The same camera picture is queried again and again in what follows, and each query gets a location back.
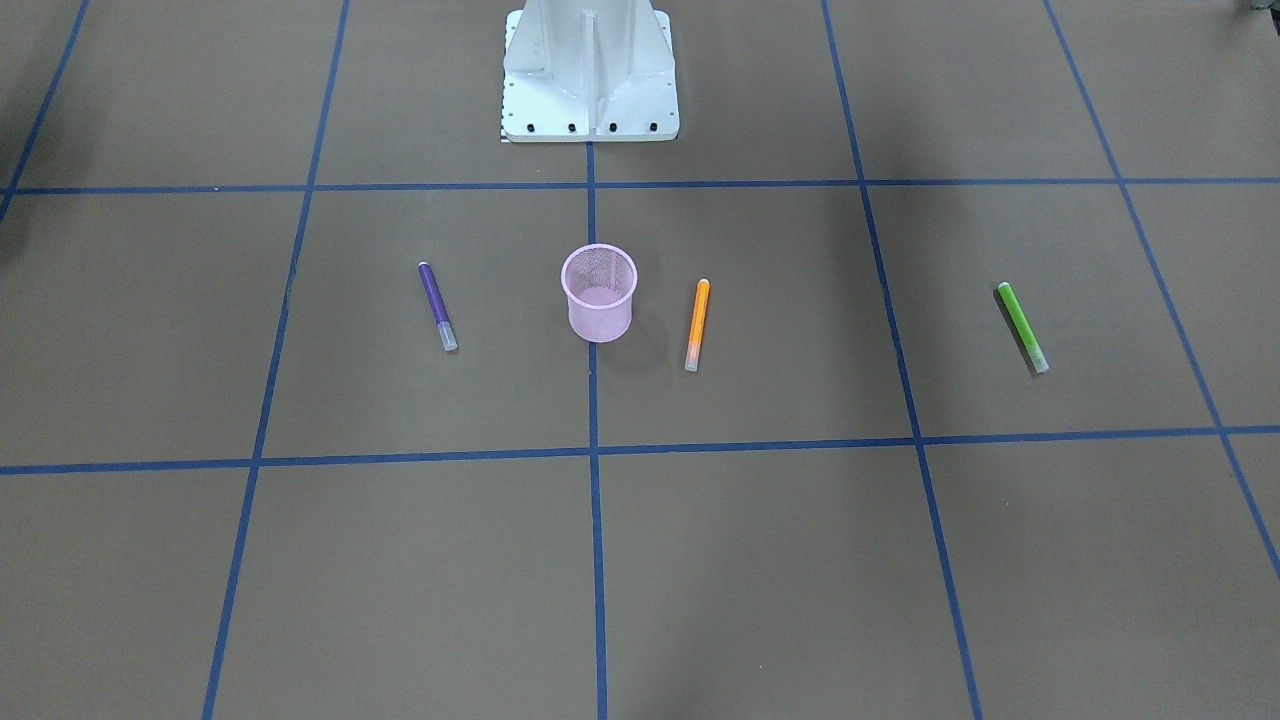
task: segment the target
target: green marker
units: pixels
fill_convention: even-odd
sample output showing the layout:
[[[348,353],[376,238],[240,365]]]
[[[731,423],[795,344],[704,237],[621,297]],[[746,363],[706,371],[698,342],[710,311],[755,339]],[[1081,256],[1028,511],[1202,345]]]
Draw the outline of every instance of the green marker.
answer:
[[[1032,359],[1032,366],[1036,368],[1037,373],[1048,370],[1048,360],[1044,359],[1044,351],[1039,348],[1039,342],[1036,341],[1036,333],[1032,332],[1032,325],[1027,322],[1027,315],[1023,315],[1023,307],[1018,304],[1014,288],[1009,283],[1000,283],[996,286],[996,292],[1005,301],[1005,310],[1009,310],[1009,319],[1014,322],[1018,337],[1023,338],[1023,347],[1027,348],[1027,356]]]

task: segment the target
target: blue grid line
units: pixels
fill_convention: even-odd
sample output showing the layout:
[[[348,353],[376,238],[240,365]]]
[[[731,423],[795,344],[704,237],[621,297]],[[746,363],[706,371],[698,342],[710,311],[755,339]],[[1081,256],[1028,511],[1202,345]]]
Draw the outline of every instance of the blue grid line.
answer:
[[[1277,184],[1280,178],[1130,178],[1125,184]]]
[[[4,200],[0,200],[0,223],[9,214],[9,204],[13,201],[14,190],[22,182],[22,173],[27,169],[27,163],[31,161],[31,152],[36,147],[36,138],[40,137],[40,128],[44,127],[45,117],[49,115],[49,106],[54,104],[54,94],[58,92],[58,86],[63,82],[63,73],[67,72],[67,64],[70,63],[72,50],[76,49],[76,40],[79,37],[81,27],[84,24],[84,13],[87,12],[88,0],[81,0],[79,10],[76,12],[76,20],[72,23],[72,31],[67,36],[67,45],[63,46],[63,56],[58,60],[58,69],[54,70],[54,77],[49,81],[49,90],[45,91],[45,99],[40,102],[40,110],[36,111],[36,120],[31,123],[31,132],[27,133],[27,142],[23,143],[22,154],[18,155],[18,164],[13,169],[13,177],[9,178],[8,191]]]
[[[444,190],[585,190],[585,182],[371,182],[326,183],[316,192],[403,192]]]
[[[600,190],[678,190],[691,187],[856,187],[855,179],[605,181]]]
[[[600,455],[667,455],[678,452],[760,452],[767,450],[840,450],[852,447],[902,447],[909,437],[851,439],[780,439],[762,442],[684,442],[671,445],[607,445]]]
[[[216,470],[220,468],[247,469],[247,457],[218,460],[150,460],[136,462],[68,462],[47,465],[0,465],[5,475],[69,475],[73,473],[152,473],[163,470]]]
[[[1222,428],[1233,436],[1280,434],[1280,425],[1233,425]],[[1213,437],[1217,428],[1147,428],[1126,430],[1068,430],[1056,433],[992,433],[972,436],[922,436],[920,442],[931,445],[1004,445],[1023,442],[1088,442],[1107,439],[1142,439],[1175,437]],[[669,445],[602,445],[596,454],[603,456],[666,455],[696,452],[764,452],[841,450],[860,447],[911,447],[915,438],[844,438],[844,439],[783,439],[754,442],[689,442]],[[209,460],[143,460],[133,462],[69,462],[45,465],[0,465],[0,477],[13,475],[67,475],[87,473],[147,473],[163,470],[216,470],[260,468],[315,468],[324,465],[384,465],[397,462],[457,462],[467,460],[536,460],[541,457],[588,457],[590,447],[535,447],[526,450],[449,450],[436,452],[390,452],[352,455],[282,455],[274,457],[220,457]]]
[[[298,213],[298,229],[293,238],[293,254],[289,258],[289,272],[284,281],[284,297],[280,301],[280,318],[275,328],[275,345],[271,348],[271,363],[266,373],[266,387],[262,389],[262,410],[257,424],[257,436],[253,439],[253,464],[248,470],[248,479],[244,482],[244,501],[241,506],[239,524],[236,530],[236,546],[232,551],[230,569],[227,574],[227,593],[223,597],[221,618],[218,623],[218,638],[214,642],[214,657],[209,667],[209,685],[205,691],[205,707],[202,720],[212,720],[214,705],[218,700],[218,682],[221,676],[223,657],[227,652],[227,637],[230,633],[232,612],[236,606],[236,589],[239,584],[241,564],[244,559],[244,542],[248,537],[250,516],[253,512],[253,495],[257,489],[257,475],[262,448],[266,445],[266,427],[271,416],[271,401],[275,396],[275,380],[280,369],[280,354],[284,350],[284,332],[289,323],[289,296],[293,292],[293,281],[298,273],[298,256],[302,254],[302,242],[307,231],[307,217],[311,211],[311,196],[316,182],[316,173],[320,168],[320,151],[324,147],[324,133],[329,120],[329,105],[333,102],[333,88],[338,79],[338,63],[342,58],[342,42],[347,31],[347,15],[351,10],[351,0],[342,0],[342,10],[338,15],[338,29],[333,42],[333,56],[329,60],[329,76],[325,82],[324,100],[320,104],[320,120],[316,124],[315,145],[311,150],[311,167],[307,170],[307,190],[302,196],[302,209]]]
[[[952,187],[1010,184],[1116,184],[1114,178],[902,178],[868,179],[870,187]]]
[[[867,233],[870,237],[872,254],[876,258],[876,274],[879,277],[881,288],[884,296],[884,318],[888,322],[890,337],[893,341],[893,352],[897,355],[897,373],[902,384],[902,397],[906,401],[906,414],[911,423],[911,441],[915,446],[915,459],[920,466],[920,480],[924,484],[924,498],[929,507],[929,521],[933,525],[933,542],[937,546],[938,565],[942,570],[942,580],[946,585],[947,605],[951,609],[951,624],[955,629],[956,648],[960,652],[960,662],[964,667],[965,685],[969,691],[969,706],[974,720],[982,720],[982,700],[978,694],[978,680],[974,676],[973,661],[969,653],[969,641],[964,629],[964,616],[960,611],[960,597],[956,593],[955,577],[951,571],[951,555],[947,551],[946,534],[942,529],[942,515],[938,511],[937,496],[933,492],[933,475],[929,471],[929,459],[920,433],[920,419],[915,409],[915,396],[911,393],[911,378],[906,368],[906,354],[902,351],[902,338],[899,333],[897,315],[893,311],[893,296],[890,292],[888,273],[884,270],[884,256],[881,252],[879,233],[876,229],[876,214],[872,210],[872,197],[868,190],[863,170],[863,158],[858,147],[858,131],[854,126],[852,106],[849,102],[849,92],[845,88],[845,72],[840,63],[840,49],[836,45],[836,31],[831,22],[831,6],[827,0],[820,0],[823,22],[827,27],[827,45],[831,50],[831,63],[836,72],[836,86],[840,88],[840,104],[845,113],[845,129],[849,133],[849,149],[854,156],[854,169],[858,173],[859,191],[863,200],[863,213],[867,215]]]
[[[595,143],[586,143],[586,243],[595,245]],[[600,501],[599,351],[586,345],[586,436],[591,465],[591,566],[595,585],[595,716],[609,717],[609,673],[604,615],[604,510]]]
[[[1089,113],[1089,119],[1093,120],[1093,129],[1098,133],[1098,141],[1102,143],[1102,151],[1106,154],[1107,163],[1111,165],[1111,173],[1116,177],[1116,181],[1119,181],[1120,195],[1124,197],[1125,208],[1129,210],[1129,218],[1133,220],[1133,227],[1138,232],[1138,241],[1142,243],[1142,250],[1147,255],[1147,264],[1151,266],[1152,275],[1156,278],[1156,284],[1160,287],[1160,295],[1165,300],[1165,307],[1169,310],[1169,318],[1174,323],[1174,329],[1178,331],[1178,340],[1183,343],[1183,351],[1187,354],[1187,361],[1190,364],[1192,373],[1196,375],[1196,383],[1199,386],[1201,395],[1204,397],[1204,406],[1208,409],[1208,414],[1213,419],[1213,428],[1217,430],[1217,436],[1222,442],[1222,450],[1226,452],[1228,461],[1231,464],[1231,471],[1235,473],[1235,482],[1240,486],[1240,493],[1244,496],[1244,503],[1249,509],[1249,515],[1253,518],[1253,524],[1258,530],[1258,537],[1262,539],[1262,546],[1266,550],[1267,557],[1271,560],[1271,569],[1275,571],[1276,578],[1280,578],[1280,555],[1276,553],[1276,547],[1271,539],[1270,530],[1267,530],[1266,520],[1262,518],[1262,511],[1258,509],[1257,500],[1253,497],[1253,489],[1249,487],[1249,482],[1244,477],[1244,470],[1240,468],[1240,462],[1235,456],[1235,447],[1231,446],[1231,438],[1226,433],[1222,424],[1222,416],[1219,414],[1217,404],[1213,402],[1213,395],[1210,392],[1208,382],[1204,379],[1204,373],[1201,370],[1199,361],[1196,359],[1196,351],[1192,348],[1187,328],[1183,325],[1183,320],[1178,315],[1178,306],[1174,304],[1174,296],[1169,291],[1169,286],[1165,283],[1165,274],[1160,270],[1160,263],[1156,261],[1156,252],[1151,247],[1151,241],[1142,224],[1142,218],[1138,217],[1138,209],[1133,204],[1133,197],[1129,193],[1128,181],[1120,172],[1120,164],[1116,163],[1115,154],[1111,151],[1111,142],[1107,140],[1106,131],[1102,129],[1102,120],[1098,118],[1097,109],[1093,106],[1089,91],[1084,87],[1084,77],[1080,74],[1080,68],[1075,63],[1075,55],[1071,53],[1071,46],[1066,41],[1066,33],[1062,31],[1062,24],[1057,19],[1057,13],[1053,12],[1053,3],[1051,0],[1042,1],[1044,4],[1044,12],[1048,13],[1048,19],[1053,26],[1053,32],[1057,35],[1059,45],[1062,46],[1062,54],[1066,56],[1066,64],[1070,67],[1071,76],[1075,78],[1075,86],[1080,91],[1082,100],[1084,100],[1084,106]]]
[[[973,186],[1062,186],[1120,184],[1115,178],[868,178],[858,179],[708,179],[708,181],[600,181],[598,190],[680,190],[733,187],[973,187]],[[1280,184],[1280,178],[1125,178],[1125,184]],[[585,190],[586,182],[369,182],[317,183],[315,192],[443,192],[457,190]],[[247,192],[305,192],[306,184],[173,184],[173,186],[88,186],[22,187],[0,191],[5,197],[20,195],[197,195]]]
[[[115,187],[27,187],[14,195],[196,195],[234,192],[303,192],[305,184],[125,184]]]
[[[1228,425],[1222,428],[1229,436],[1261,436],[1280,433],[1280,425]]]
[[[1068,430],[1060,433],[993,433],[977,436],[925,436],[924,445],[1002,445],[1010,442],[1076,442],[1216,436],[1217,428],[1149,428],[1134,430]]]

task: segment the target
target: robot arm pedestal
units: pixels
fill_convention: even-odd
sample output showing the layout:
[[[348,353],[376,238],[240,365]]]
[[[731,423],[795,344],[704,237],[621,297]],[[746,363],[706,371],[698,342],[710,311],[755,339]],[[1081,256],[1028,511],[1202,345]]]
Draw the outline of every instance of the robot arm pedestal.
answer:
[[[527,0],[507,17],[503,138],[675,138],[671,47],[671,19],[649,0]]]

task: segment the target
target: orange marker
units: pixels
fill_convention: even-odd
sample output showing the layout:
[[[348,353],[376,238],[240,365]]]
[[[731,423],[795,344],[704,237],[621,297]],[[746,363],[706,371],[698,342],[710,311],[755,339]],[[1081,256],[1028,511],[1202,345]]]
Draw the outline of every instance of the orange marker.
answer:
[[[703,278],[698,281],[698,292],[694,295],[694,319],[689,323],[689,352],[685,354],[685,369],[690,373],[698,372],[698,357],[703,352],[703,325],[707,324],[707,299],[712,293],[712,281]]]

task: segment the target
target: floor tile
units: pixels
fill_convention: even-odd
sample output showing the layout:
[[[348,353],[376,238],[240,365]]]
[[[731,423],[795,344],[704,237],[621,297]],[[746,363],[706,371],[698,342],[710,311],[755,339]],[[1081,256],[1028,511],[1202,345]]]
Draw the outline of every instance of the floor tile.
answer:
[[[599,143],[599,179],[854,177],[818,3],[654,6],[671,15],[680,137]]]
[[[874,188],[925,434],[1211,424],[1115,187]],[[1018,292],[1034,375],[995,296]]]
[[[306,182],[338,3],[93,3],[23,187]]]
[[[0,225],[0,462],[248,456],[298,201],[19,196]]]
[[[585,181],[582,143],[500,142],[504,26],[522,5],[353,3],[320,181]]]
[[[1280,436],[1233,436],[1231,446],[1274,546],[1280,541]]]
[[[584,446],[586,343],[564,258],[577,191],[321,192],[311,205],[269,455]],[[417,277],[435,269],[458,351]]]
[[[12,0],[0,5],[0,186],[18,168],[18,159],[63,47],[76,22],[76,0]]]
[[[1120,172],[1280,176],[1280,42],[1235,0],[1053,3]]]
[[[639,270],[631,329],[599,348],[600,442],[911,434],[856,190],[613,190],[596,211]]]
[[[1222,421],[1280,423],[1276,188],[1130,192]]]
[[[600,462],[611,717],[969,715],[914,451]]]
[[[1111,177],[1039,3],[835,0],[872,178]]]
[[[220,717],[595,712],[585,459],[262,471]]]
[[[244,470],[0,478],[0,716],[197,717]]]
[[[929,462],[987,717],[1280,712],[1280,585],[1217,438]]]

